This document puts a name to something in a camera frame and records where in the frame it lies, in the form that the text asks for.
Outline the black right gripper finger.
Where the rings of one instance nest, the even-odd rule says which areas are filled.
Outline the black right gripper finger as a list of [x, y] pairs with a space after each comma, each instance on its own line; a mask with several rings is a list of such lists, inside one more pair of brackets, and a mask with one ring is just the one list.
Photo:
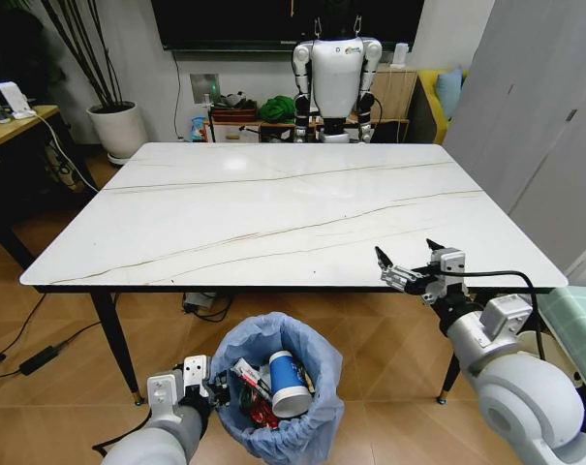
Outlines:
[[444, 262], [445, 256], [450, 253], [450, 249], [444, 245], [441, 245], [429, 238], [426, 239], [426, 243], [431, 251], [429, 265], [440, 265]]
[[379, 246], [375, 246], [374, 250], [381, 270], [381, 280], [396, 291], [407, 293], [407, 287], [417, 281], [417, 275], [408, 268], [395, 265]]

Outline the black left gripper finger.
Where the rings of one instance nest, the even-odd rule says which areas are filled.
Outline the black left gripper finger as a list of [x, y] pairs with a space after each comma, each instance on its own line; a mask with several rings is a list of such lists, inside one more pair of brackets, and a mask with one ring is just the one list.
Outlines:
[[208, 382], [208, 399], [212, 408], [230, 405], [231, 391], [227, 370], [218, 373], [213, 381]]

